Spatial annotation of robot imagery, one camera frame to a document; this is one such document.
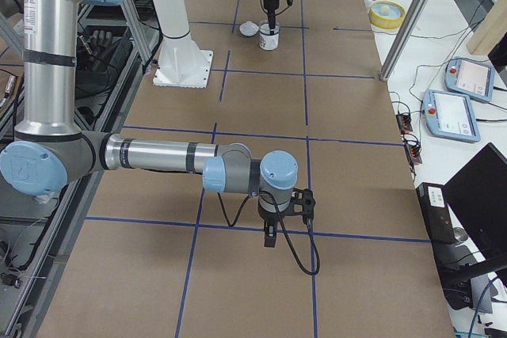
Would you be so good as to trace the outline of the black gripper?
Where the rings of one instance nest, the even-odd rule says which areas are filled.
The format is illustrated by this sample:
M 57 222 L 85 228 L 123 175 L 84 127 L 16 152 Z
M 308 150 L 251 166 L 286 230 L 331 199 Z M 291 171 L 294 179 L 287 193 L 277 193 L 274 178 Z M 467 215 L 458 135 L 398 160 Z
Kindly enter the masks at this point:
M 277 0 L 264 0 L 264 8 L 267 11 L 269 32 L 274 32 L 276 29 Z
M 284 219 L 284 213 L 280 211 L 271 212 L 259 208 L 259 215 L 264 221 L 264 247 L 274 248 L 276 246 L 276 231 L 280 220 Z

